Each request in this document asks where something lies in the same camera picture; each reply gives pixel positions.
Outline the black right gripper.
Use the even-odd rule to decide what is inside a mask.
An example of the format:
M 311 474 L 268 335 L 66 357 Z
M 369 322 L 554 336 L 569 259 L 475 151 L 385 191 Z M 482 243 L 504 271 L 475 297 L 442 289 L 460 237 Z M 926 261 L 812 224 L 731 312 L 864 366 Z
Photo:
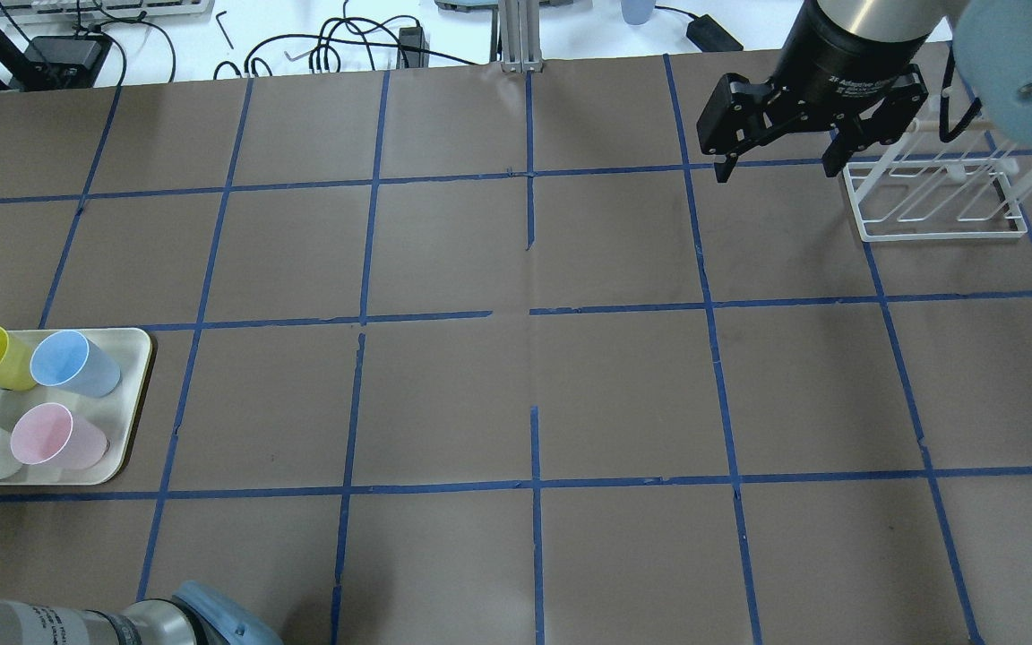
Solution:
M 892 144 L 912 124 L 929 91 L 915 53 L 929 37 L 922 1 L 806 1 L 769 80 L 725 73 L 697 119 L 700 150 L 724 184 L 738 160 L 786 131 L 829 131 L 827 178 L 858 151 Z M 860 116 L 872 111 L 866 119 Z

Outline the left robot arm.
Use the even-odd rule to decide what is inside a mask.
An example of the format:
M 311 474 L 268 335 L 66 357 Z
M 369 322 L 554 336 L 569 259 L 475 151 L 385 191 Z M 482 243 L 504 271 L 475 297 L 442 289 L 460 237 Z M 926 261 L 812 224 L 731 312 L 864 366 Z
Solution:
M 0 644 L 280 644 L 281 637 L 229 596 L 185 582 L 168 599 L 119 613 L 0 599 Z

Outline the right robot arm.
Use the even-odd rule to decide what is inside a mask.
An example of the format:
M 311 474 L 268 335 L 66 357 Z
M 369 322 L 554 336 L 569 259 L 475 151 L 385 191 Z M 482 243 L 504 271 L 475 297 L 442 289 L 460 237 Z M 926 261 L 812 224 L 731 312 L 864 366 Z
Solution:
M 805 1 L 769 79 L 725 73 L 701 111 L 699 147 L 717 180 L 747 151 L 788 134 L 834 134 L 823 152 L 827 176 L 859 151 L 896 142 L 929 98 L 914 57 L 942 20 L 952 31 L 942 86 L 959 73 L 975 95 L 950 124 L 942 94 L 942 142 L 983 116 L 1032 146 L 1032 1 Z

